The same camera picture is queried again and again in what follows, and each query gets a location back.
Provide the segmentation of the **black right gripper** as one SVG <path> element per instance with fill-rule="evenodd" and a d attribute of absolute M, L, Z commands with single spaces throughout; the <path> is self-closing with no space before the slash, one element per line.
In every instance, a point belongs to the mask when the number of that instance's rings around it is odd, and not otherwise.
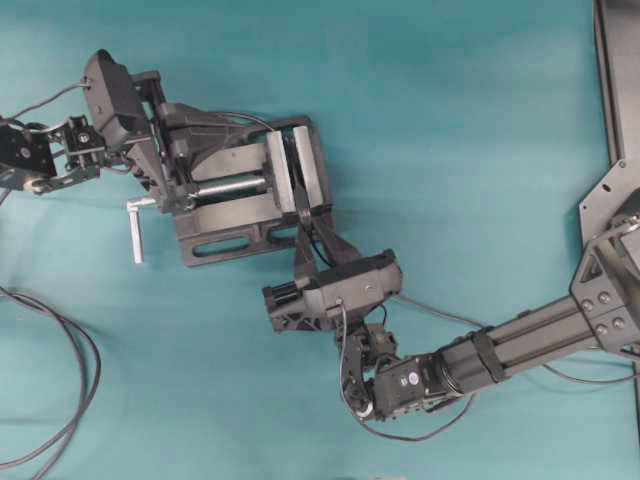
<path fill-rule="evenodd" d="M 311 237 L 299 224 L 294 282 L 263 289 L 276 332 L 332 330 L 343 315 L 359 322 L 401 291 L 403 274 L 393 250 L 363 257 L 336 233 L 324 214 L 312 217 L 312 229 L 333 268 L 317 273 Z"/>

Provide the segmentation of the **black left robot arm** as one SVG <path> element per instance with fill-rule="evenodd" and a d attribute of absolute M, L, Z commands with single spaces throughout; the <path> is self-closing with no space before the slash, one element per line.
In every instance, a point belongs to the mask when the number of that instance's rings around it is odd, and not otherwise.
<path fill-rule="evenodd" d="M 99 50 L 76 88 L 89 113 L 56 126 L 1 120 L 1 186 L 36 195 L 99 177 L 132 173 L 164 213 L 187 209 L 194 168 L 206 155 L 275 128 L 241 112 L 204 111 L 167 101 L 158 71 L 132 74 Z"/>

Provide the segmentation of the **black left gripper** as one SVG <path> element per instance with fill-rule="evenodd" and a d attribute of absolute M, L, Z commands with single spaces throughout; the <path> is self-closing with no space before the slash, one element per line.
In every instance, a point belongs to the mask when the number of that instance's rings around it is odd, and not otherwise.
<path fill-rule="evenodd" d="M 229 112 L 204 111 L 164 102 L 156 70 L 130 74 L 101 49 L 85 66 L 86 102 L 95 130 L 109 152 L 124 152 L 161 213 L 186 213 L 197 206 L 192 161 L 244 145 L 253 133 L 272 131 L 265 122 L 241 123 Z M 143 107 L 157 106 L 157 120 Z"/>

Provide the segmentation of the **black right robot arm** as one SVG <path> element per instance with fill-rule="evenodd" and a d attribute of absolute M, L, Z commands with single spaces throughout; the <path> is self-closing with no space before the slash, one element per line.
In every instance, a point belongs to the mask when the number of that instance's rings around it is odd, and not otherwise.
<path fill-rule="evenodd" d="M 394 254 L 354 260 L 263 291 L 277 331 L 334 330 L 340 393 L 362 425 L 433 411 L 578 351 L 625 357 L 639 341 L 639 196 L 631 193 L 586 244 L 568 296 L 432 353 L 400 357 L 394 337 L 365 317 L 396 291 Z"/>

